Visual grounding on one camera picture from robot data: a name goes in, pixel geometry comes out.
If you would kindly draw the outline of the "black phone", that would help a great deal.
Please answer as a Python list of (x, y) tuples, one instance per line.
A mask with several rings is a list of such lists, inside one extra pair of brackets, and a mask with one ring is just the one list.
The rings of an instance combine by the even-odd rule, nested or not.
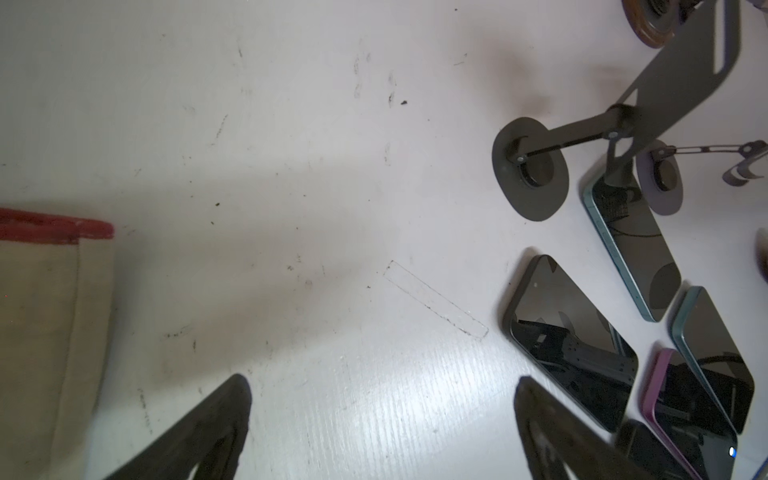
[(682, 278), (637, 182), (615, 187), (597, 176), (582, 201), (640, 315), (660, 322)]
[(706, 288), (685, 293), (671, 322), (673, 343), (736, 433), (747, 424), (755, 392), (749, 367)]
[(618, 431), (615, 446), (622, 455), (655, 479), (692, 479), (653, 432), (641, 422), (626, 421)]
[(503, 327), (586, 414), (609, 432), (619, 430), (637, 377), (637, 354), (553, 257), (529, 261)]
[(732, 477), (737, 434), (679, 351), (656, 353), (640, 410), (691, 478)]

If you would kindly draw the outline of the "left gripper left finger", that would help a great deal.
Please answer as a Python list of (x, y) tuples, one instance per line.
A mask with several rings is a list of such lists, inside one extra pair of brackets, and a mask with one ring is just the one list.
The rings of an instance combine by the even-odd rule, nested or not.
[(252, 394), (234, 374), (111, 479), (232, 479), (249, 430)]

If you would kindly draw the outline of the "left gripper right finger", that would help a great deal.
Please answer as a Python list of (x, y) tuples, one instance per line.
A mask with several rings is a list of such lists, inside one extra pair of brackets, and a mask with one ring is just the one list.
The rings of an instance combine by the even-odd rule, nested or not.
[(514, 411), (527, 465), (534, 479), (649, 479), (651, 477), (542, 387), (519, 380)]

